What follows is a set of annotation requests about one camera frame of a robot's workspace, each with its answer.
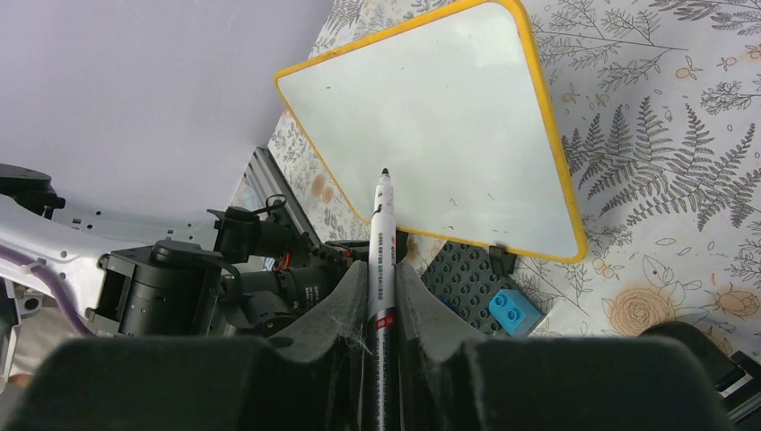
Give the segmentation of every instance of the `black mount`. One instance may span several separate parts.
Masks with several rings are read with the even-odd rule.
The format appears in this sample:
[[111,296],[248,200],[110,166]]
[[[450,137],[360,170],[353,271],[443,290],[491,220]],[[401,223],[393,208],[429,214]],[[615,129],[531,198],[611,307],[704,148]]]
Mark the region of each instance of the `black mount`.
[[50,186],[50,176],[0,163],[0,195],[11,197],[20,206],[48,220],[53,211],[63,208],[66,200],[60,198]]

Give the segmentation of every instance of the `orange flower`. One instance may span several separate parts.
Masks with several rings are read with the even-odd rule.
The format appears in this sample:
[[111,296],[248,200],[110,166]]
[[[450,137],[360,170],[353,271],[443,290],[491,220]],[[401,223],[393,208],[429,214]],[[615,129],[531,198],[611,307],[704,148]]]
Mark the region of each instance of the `orange flower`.
[[322,191],[322,201],[329,204],[333,200],[333,188],[327,187]]
[[325,176],[321,173],[318,174],[316,177],[314,177],[314,180],[311,182],[311,194],[314,197],[319,196],[322,194],[322,189],[325,188]]
[[630,289],[613,302],[610,323],[621,335],[640,335],[653,325],[674,319],[671,302],[650,289]]
[[755,296],[751,292],[745,292],[742,290],[730,291],[726,294],[711,294],[716,301],[716,309],[722,309],[727,314],[732,314],[737,317],[746,317],[754,314],[758,311],[761,303],[758,301],[758,296]]

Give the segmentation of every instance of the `dark gray lego plate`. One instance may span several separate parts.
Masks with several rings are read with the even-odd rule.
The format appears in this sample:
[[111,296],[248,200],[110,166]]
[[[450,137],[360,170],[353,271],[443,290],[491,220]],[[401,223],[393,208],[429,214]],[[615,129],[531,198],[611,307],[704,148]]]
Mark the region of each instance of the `dark gray lego plate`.
[[489,312],[489,301],[500,289],[515,289],[517,285],[492,271],[486,249],[447,242],[421,279],[428,291],[470,326],[488,335],[507,336]]

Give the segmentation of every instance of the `white wall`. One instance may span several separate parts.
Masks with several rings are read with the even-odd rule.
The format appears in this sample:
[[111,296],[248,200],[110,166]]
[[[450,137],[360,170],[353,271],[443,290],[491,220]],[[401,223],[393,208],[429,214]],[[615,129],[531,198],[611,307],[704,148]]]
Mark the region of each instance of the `white wall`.
[[332,0],[0,3],[0,163],[138,213],[229,204]]

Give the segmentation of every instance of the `blue lego brick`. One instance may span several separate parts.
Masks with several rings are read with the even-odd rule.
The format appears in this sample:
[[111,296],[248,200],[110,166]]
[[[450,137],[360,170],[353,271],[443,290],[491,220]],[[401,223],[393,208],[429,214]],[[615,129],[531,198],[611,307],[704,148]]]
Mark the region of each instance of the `blue lego brick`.
[[527,335],[542,318],[542,313],[518,290],[497,292],[489,302],[489,312],[511,337]]

